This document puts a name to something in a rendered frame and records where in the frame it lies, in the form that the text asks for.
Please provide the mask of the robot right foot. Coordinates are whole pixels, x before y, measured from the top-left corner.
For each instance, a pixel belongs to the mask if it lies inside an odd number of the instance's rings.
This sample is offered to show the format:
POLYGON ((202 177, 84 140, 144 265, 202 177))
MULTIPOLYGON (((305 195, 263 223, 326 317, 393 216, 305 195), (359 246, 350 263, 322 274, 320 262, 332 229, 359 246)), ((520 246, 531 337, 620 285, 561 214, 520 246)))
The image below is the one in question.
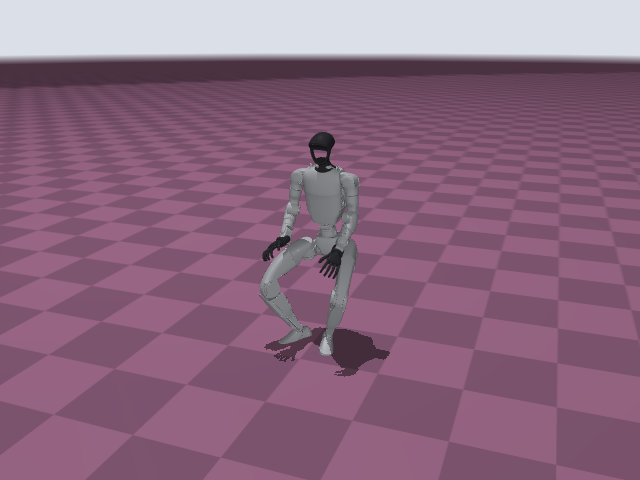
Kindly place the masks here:
MULTIPOLYGON (((287 344, 287 343, 291 343, 291 342, 295 342, 298 341, 302 338, 306 338, 312 335, 312 331, 308 326, 303 326, 304 330, 301 331, 300 333, 297 332, 296 330, 292 330, 289 334, 287 334, 285 337, 283 337, 282 339, 278 340, 278 343, 280 344, 287 344)), ((302 330, 302 328, 301 328, 302 330)), ((299 328, 298 328, 298 331, 299 328)))

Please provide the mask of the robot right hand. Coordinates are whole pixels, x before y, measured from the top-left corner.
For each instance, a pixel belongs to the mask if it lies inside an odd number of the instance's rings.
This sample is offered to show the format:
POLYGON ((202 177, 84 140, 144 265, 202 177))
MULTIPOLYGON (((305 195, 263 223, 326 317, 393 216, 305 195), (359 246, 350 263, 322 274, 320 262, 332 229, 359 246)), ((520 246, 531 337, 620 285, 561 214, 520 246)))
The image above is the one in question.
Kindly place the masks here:
POLYGON ((281 248, 281 247, 283 247, 283 246, 285 246, 288 242, 290 242, 290 240, 291 240, 291 239, 290 239, 290 237, 289 237, 288 235, 286 235, 286 236, 284 236, 284 237, 278 237, 278 238, 276 239, 276 241, 275 241, 275 242, 273 242, 273 243, 268 247, 268 249, 266 249, 266 250, 263 252, 263 254, 262 254, 263 260, 264 260, 264 261, 268 261, 268 260, 270 261, 269 254, 270 254, 270 256, 271 256, 272 258, 274 258, 274 257, 273 257, 273 250, 277 248, 277 250, 279 251, 279 250, 280 250, 280 248, 281 248), (267 260, 267 259, 268 259, 268 260, 267 260))

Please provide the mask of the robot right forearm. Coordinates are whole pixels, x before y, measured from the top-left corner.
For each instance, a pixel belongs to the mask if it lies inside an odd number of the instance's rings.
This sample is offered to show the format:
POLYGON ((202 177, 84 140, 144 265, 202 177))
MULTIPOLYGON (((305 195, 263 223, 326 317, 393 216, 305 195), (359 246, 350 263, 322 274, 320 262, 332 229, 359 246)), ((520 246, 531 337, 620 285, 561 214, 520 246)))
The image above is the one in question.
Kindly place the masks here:
MULTIPOLYGON (((291 239, 291 236, 292 236, 292 233, 293 233, 293 226, 294 226, 294 223, 296 221, 296 218, 292 214, 287 214, 288 204, 286 205, 286 209, 285 209, 285 213, 284 213, 284 217, 283 217, 283 224, 282 224, 281 231, 280 231, 280 237, 284 237, 284 236, 288 235, 290 237, 290 239, 291 239)), ((288 245, 290 243, 291 243, 291 240, 286 245, 288 245)))

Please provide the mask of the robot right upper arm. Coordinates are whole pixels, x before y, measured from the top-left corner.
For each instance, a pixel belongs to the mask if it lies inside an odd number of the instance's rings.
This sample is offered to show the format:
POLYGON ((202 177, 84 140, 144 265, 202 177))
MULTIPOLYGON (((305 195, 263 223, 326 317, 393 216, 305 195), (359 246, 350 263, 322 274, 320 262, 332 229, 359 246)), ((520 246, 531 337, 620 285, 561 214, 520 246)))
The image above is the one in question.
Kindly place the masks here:
POLYGON ((299 168, 295 170, 290 176, 291 183, 287 214, 298 216, 298 214, 300 213, 301 205, 299 205, 298 203, 303 189, 303 174, 305 170, 306 168, 299 168))

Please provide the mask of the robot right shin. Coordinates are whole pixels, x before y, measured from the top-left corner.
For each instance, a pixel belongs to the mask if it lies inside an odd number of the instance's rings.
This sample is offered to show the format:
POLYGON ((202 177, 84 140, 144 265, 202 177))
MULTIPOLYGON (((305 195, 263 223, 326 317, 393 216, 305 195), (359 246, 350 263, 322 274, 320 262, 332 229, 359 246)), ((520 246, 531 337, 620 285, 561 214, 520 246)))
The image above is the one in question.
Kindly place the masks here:
POLYGON ((269 306, 269 308, 284 322, 286 322, 290 327, 292 327, 294 330, 296 330, 299 333, 304 330, 303 326, 294 315, 291 304, 289 303, 284 293, 279 292, 279 294, 273 298, 263 297, 260 294, 258 295, 269 306), (298 328, 300 331, 298 331, 298 328))

